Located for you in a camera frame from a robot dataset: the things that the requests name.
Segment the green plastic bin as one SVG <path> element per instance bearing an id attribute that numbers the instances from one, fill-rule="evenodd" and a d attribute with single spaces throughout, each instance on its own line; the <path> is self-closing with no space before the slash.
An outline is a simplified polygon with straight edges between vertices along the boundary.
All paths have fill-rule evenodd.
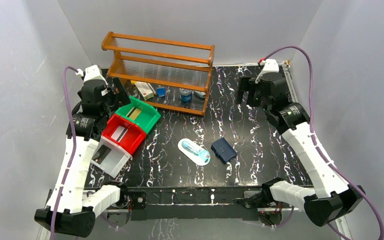
<path id="1" fill-rule="evenodd" d="M 115 114 L 139 126 L 146 134 L 149 134 L 161 118 L 161 114 L 155 107 L 138 98 L 130 96 L 129 99 L 130 103 L 121 106 L 115 111 Z"/>

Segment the red plastic bin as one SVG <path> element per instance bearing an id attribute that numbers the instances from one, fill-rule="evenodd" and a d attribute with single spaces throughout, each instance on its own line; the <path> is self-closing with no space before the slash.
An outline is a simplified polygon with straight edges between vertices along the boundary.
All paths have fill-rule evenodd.
<path id="1" fill-rule="evenodd" d="M 147 134 L 136 124 L 114 114 L 107 122 L 101 137 L 121 151 L 131 156 L 145 140 Z"/>

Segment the wooden shelf rack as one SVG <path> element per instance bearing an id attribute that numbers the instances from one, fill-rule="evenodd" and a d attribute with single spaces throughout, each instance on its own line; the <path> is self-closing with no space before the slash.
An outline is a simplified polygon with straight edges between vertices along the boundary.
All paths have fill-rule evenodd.
<path id="1" fill-rule="evenodd" d="M 165 87 L 171 92 L 161 100 L 153 97 L 147 103 L 161 109 L 204 116 L 209 102 L 210 81 L 214 62 L 214 45 L 167 40 L 108 32 L 101 42 L 104 51 L 113 52 L 108 70 L 110 77 L 123 85 L 131 81 L 152 87 Z M 182 102 L 179 89 L 192 90 L 190 102 Z M 205 92 L 199 99 L 194 91 Z"/>

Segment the white plastic bin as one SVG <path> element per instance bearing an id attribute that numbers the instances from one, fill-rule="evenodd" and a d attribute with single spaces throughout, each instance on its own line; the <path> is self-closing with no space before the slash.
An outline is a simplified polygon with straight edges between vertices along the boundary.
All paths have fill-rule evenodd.
<path id="1" fill-rule="evenodd" d="M 119 175 L 120 171 L 124 168 L 126 163 L 129 160 L 131 160 L 133 157 L 121 146 L 112 142 L 111 139 L 108 139 L 103 136 L 100 139 L 100 142 L 98 144 L 96 151 L 102 145 L 109 147 L 111 149 L 111 152 L 107 155 L 107 157 L 103 160 L 101 164 L 97 164 L 92 159 L 91 159 L 91 163 L 97 166 L 98 168 L 100 168 L 106 174 L 110 175 L 112 178 L 116 178 Z"/>

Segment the navy blue card holder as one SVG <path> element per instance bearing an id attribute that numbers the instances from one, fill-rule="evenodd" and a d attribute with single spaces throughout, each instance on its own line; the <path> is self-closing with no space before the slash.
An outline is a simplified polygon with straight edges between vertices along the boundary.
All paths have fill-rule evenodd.
<path id="1" fill-rule="evenodd" d="M 228 143 L 228 141 L 222 137 L 211 144 L 211 150 L 215 156 L 221 160 L 223 164 L 227 164 L 232 159 L 237 157 L 237 152 Z"/>

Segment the blue toothbrush blister pack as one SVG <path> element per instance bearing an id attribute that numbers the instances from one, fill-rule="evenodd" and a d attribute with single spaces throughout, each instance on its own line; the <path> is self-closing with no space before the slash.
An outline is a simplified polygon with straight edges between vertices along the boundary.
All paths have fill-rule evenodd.
<path id="1" fill-rule="evenodd" d="M 210 163 L 210 153 L 188 138 L 181 139 L 177 144 L 178 149 L 198 166 L 206 166 Z"/>

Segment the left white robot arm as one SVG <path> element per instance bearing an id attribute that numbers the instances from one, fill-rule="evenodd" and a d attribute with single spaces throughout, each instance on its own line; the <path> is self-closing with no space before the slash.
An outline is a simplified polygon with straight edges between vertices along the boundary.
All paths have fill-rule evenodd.
<path id="1" fill-rule="evenodd" d="M 71 106 L 67 88 L 67 70 L 81 77 L 78 91 L 80 101 Z M 100 143 L 107 122 L 119 105 L 118 95 L 108 84 L 98 65 L 85 69 L 67 66 L 62 84 L 68 113 L 65 151 L 55 187 L 44 208 L 34 214 L 34 220 L 50 232 L 86 238 L 92 232 L 96 218 L 110 207 L 131 207 L 132 198 L 127 187 L 110 180 L 92 193 L 85 194 L 85 182 L 93 160 L 103 157 L 105 145 Z"/>

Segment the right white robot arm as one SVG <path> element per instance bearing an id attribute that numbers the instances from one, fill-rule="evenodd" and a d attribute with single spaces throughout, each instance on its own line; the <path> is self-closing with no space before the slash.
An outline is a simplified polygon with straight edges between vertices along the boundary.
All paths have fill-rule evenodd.
<path id="1" fill-rule="evenodd" d="M 301 104 L 290 101 L 288 82 L 277 61 L 263 59 L 258 66 L 261 71 L 257 77 L 240 78 L 236 102 L 240 104 L 243 93 L 247 92 L 247 105 L 263 108 L 268 122 L 298 156 L 313 187 L 274 178 L 262 184 L 259 194 L 238 203 L 247 208 L 286 203 L 303 210 L 319 227 L 352 212 L 363 199 L 361 186 L 352 186 L 332 169 L 332 160 L 320 155 L 322 146 L 311 132 L 311 119 Z"/>

